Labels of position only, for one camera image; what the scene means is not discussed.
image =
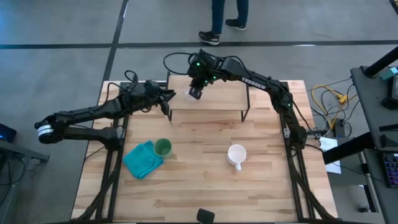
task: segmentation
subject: gray floor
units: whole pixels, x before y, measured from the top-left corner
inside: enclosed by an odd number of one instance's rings
[[[393,29],[398,16],[387,0],[251,0],[250,3],[247,32],[224,28],[222,40],[398,39],[398,30]],[[122,0],[0,1],[0,45],[111,43],[121,4]],[[227,1],[225,17],[235,15],[234,7],[235,1]],[[210,0],[130,0],[119,42],[197,42],[197,31],[210,27],[210,15]],[[311,88],[348,78],[350,68],[369,65],[393,47],[203,49],[219,56],[238,55],[257,73],[279,80],[305,80],[307,88]],[[198,48],[117,49],[109,79],[124,80],[123,72],[132,69],[140,80],[165,80],[162,59],[176,51],[196,52]],[[70,218],[87,142],[43,145],[37,140],[33,124],[56,111],[96,104],[108,55],[109,49],[0,50],[0,95],[3,96],[0,123],[18,130],[17,144],[51,154],[47,167],[40,168],[33,179],[23,179],[13,223],[51,223]],[[177,71],[188,67],[183,57],[171,58],[168,65]],[[333,88],[345,92],[351,84],[347,81]],[[316,91],[318,99],[321,92]],[[337,105],[331,95],[326,95],[325,103]],[[353,114],[352,136],[358,136],[368,130],[360,104]],[[315,116],[315,122],[322,126],[322,117]],[[331,178],[339,217],[379,223],[380,217],[356,212],[357,203],[351,199],[363,196],[352,194],[358,190],[342,184],[346,175],[349,176],[343,172],[342,176]]]

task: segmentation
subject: keyboard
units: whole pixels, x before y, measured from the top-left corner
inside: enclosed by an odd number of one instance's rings
[[[387,186],[398,188],[398,153],[383,152],[382,160],[384,162],[384,177]]]

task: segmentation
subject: person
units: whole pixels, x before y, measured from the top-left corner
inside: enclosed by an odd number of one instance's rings
[[[220,35],[223,29],[224,5],[225,0],[211,1],[213,25],[211,31],[199,32],[199,40],[201,42],[211,45],[218,45],[220,43]],[[249,0],[236,0],[236,5],[238,7],[238,18],[227,19],[225,20],[225,24],[230,28],[244,31],[246,30],[246,23],[248,21]]]

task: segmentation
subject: black shoe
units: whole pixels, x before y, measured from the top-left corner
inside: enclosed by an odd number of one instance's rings
[[[225,20],[225,24],[229,26],[230,28],[234,28],[240,31],[246,30],[246,24],[243,26],[238,26],[238,20],[237,19],[227,19]]]
[[[203,43],[217,46],[220,43],[220,35],[215,35],[212,31],[199,32],[199,40]]]

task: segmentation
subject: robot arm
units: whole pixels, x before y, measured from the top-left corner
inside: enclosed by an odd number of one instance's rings
[[[201,91],[205,86],[217,80],[224,82],[238,80],[266,91],[271,97],[274,109],[283,116],[289,128],[291,146],[297,150],[305,147],[307,131],[299,125],[294,113],[292,94],[280,81],[249,71],[232,57],[213,58],[203,50],[193,57],[188,74],[192,77],[189,94],[196,99],[200,99]]]
[[[173,90],[163,90],[151,80],[145,83],[128,83],[123,86],[115,99],[108,100],[103,105],[60,111],[35,123],[39,141],[52,144],[63,139],[97,140],[102,142],[107,149],[118,147],[119,137],[115,128],[87,129],[69,126],[100,118],[119,119],[139,110],[148,112],[154,105],[160,105],[162,112],[167,114],[169,111],[167,102],[175,95]]]

